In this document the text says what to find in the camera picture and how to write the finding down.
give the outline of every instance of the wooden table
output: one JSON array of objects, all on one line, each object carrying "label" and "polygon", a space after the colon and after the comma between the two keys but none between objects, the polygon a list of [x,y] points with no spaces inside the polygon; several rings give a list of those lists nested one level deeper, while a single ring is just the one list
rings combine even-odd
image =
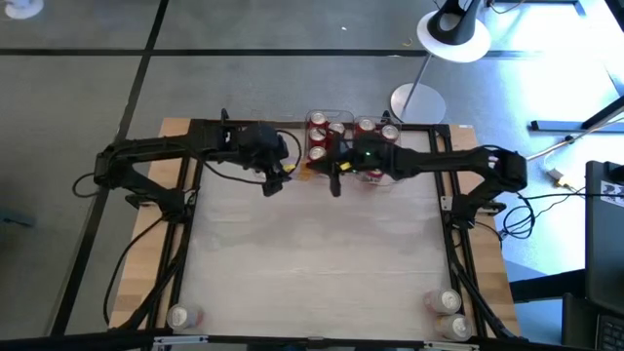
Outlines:
[{"label": "wooden table", "polygon": [[[167,118],[162,125],[160,136],[184,135],[188,131],[189,125],[189,119]],[[472,127],[450,126],[450,130],[453,150],[477,146],[475,132]],[[190,187],[193,180],[194,162],[191,161],[188,167],[189,176],[186,179],[186,188]],[[176,187],[179,168],[180,160],[152,162],[148,176],[167,188]],[[472,173],[459,173],[458,177],[462,192],[471,190],[481,181],[478,175]],[[445,175],[445,188],[450,192],[448,175]],[[136,218],[134,235],[137,235],[159,216],[160,211],[155,206],[141,208]],[[492,227],[494,226],[492,217],[480,215],[477,220]],[[153,286],[163,249],[166,228],[166,223],[158,224],[149,235],[137,242],[135,247],[129,252],[124,265],[119,290],[114,301],[110,327],[115,327],[125,322]],[[181,226],[175,235],[174,251],[180,233]],[[478,284],[482,295],[505,326],[511,332],[520,334],[498,239],[488,229],[477,226],[475,229],[470,230],[470,240]],[[171,285],[164,292],[163,298],[161,298],[161,311],[167,310],[170,293]],[[463,292],[463,297],[465,301],[469,301],[467,293]],[[465,303],[465,308],[466,314],[472,315],[471,304]],[[157,326],[165,325],[164,315],[164,312],[159,313]]]}]

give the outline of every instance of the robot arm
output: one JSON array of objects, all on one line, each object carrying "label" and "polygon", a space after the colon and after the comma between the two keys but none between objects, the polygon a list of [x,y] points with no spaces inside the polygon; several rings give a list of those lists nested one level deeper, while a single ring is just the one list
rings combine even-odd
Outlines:
[{"label": "robot arm", "polygon": [[97,185],[115,189],[123,187],[134,194],[126,200],[136,208],[144,202],[154,202],[167,221],[181,222],[186,217],[184,193],[166,189],[135,171],[133,164],[180,157],[193,157],[198,162],[229,162],[262,172],[265,196],[283,188],[291,178],[280,160],[289,156],[282,136],[271,126],[250,122],[248,126],[228,125],[225,109],[221,110],[220,124],[205,124],[199,131],[185,136],[154,137],[122,140],[108,145],[97,155],[94,180]]},{"label": "robot arm", "polygon": [[395,180],[425,172],[471,171],[482,176],[484,181],[469,194],[452,198],[453,224],[462,229],[472,228],[477,210],[503,191],[516,192],[527,186],[527,160],[496,146],[432,154],[397,146],[376,133],[357,135],[352,146],[335,137],[327,156],[307,164],[330,177],[333,196],[340,196],[339,176],[350,172],[379,170]]}]

